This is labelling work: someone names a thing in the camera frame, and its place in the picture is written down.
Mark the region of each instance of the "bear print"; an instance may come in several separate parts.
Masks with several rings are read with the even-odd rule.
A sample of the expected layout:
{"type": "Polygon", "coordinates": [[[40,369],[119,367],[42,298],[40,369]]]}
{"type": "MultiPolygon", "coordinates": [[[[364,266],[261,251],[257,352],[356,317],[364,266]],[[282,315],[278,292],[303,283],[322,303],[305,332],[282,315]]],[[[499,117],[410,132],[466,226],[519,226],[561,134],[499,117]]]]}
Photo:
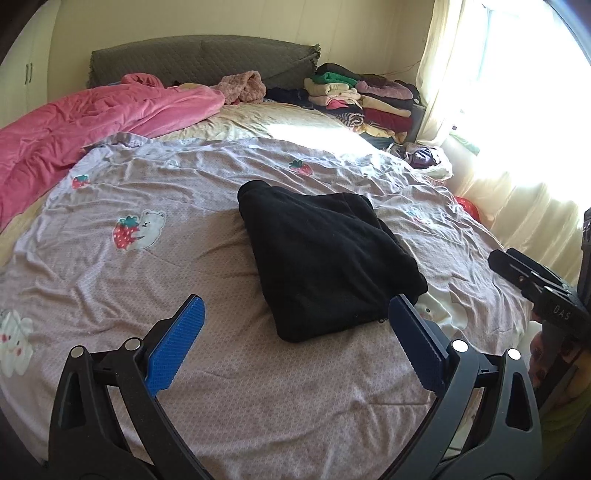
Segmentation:
{"type": "Polygon", "coordinates": [[[21,318],[16,310],[0,311],[0,370],[7,377],[14,372],[23,375],[33,356],[28,341],[33,332],[33,321],[21,318]]]}
{"type": "Polygon", "coordinates": [[[127,250],[137,250],[139,248],[148,248],[160,237],[162,227],[166,221],[165,212],[152,212],[144,210],[139,219],[138,229],[131,234],[132,243],[128,245],[127,250]]]}

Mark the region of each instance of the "blue gripper pad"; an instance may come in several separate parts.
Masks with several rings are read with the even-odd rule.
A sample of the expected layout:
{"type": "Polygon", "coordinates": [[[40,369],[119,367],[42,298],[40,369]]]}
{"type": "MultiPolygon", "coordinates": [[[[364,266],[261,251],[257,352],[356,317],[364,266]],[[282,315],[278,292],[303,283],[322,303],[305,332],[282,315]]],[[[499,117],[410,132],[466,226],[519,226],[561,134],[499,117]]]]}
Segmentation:
{"type": "Polygon", "coordinates": [[[148,359],[145,383],[153,397],[160,390],[170,387],[204,321],[205,304],[201,298],[195,297],[178,314],[168,332],[152,351],[148,359]]]}
{"type": "Polygon", "coordinates": [[[423,320],[404,295],[390,300],[388,318],[423,388],[442,396],[447,388],[447,344],[441,344],[445,334],[436,323],[423,320]]]}

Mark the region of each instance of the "sunlight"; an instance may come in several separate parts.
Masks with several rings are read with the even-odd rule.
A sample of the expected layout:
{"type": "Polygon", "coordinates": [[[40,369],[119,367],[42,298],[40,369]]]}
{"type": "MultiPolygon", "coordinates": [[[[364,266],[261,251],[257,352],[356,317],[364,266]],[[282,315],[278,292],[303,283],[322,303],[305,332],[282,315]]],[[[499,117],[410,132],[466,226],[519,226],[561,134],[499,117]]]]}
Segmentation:
{"type": "Polygon", "coordinates": [[[287,140],[318,150],[326,150],[335,155],[364,156],[375,153],[375,149],[359,135],[345,127],[322,125],[269,125],[273,138],[287,140]]]}
{"type": "Polygon", "coordinates": [[[466,130],[480,147],[476,177],[511,173],[515,186],[545,183],[557,200],[591,205],[591,66],[547,5],[494,2],[466,130]]]}

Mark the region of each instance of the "cream wall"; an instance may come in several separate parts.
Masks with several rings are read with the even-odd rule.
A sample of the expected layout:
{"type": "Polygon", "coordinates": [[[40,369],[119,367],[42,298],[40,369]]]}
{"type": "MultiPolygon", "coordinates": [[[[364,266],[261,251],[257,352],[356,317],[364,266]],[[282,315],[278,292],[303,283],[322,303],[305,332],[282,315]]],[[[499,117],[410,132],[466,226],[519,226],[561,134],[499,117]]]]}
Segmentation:
{"type": "Polygon", "coordinates": [[[405,82],[414,83],[418,64],[427,44],[434,0],[400,0],[398,28],[394,40],[394,53],[389,64],[390,72],[405,82]]]}
{"type": "Polygon", "coordinates": [[[425,22],[413,30],[401,20],[403,14],[421,17],[429,3],[432,8],[433,0],[62,0],[51,42],[48,97],[85,87],[93,50],[170,35],[319,43],[321,63],[386,73],[404,67],[408,59],[420,59],[425,22]],[[417,12],[414,4],[420,5],[417,12]],[[406,32],[402,50],[407,53],[398,44],[400,28],[406,32]]]}

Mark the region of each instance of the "green sweater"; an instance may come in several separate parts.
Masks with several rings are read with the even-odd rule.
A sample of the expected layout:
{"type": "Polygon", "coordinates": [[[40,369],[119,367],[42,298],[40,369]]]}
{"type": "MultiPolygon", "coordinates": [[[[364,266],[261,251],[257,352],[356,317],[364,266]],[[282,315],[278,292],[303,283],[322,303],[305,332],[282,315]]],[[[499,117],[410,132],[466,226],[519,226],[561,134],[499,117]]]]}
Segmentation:
{"type": "Polygon", "coordinates": [[[357,80],[344,77],[338,73],[326,72],[324,75],[312,75],[312,82],[324,85],[326,83],[347,83],[351,88],[357,85],[357,80]]]}

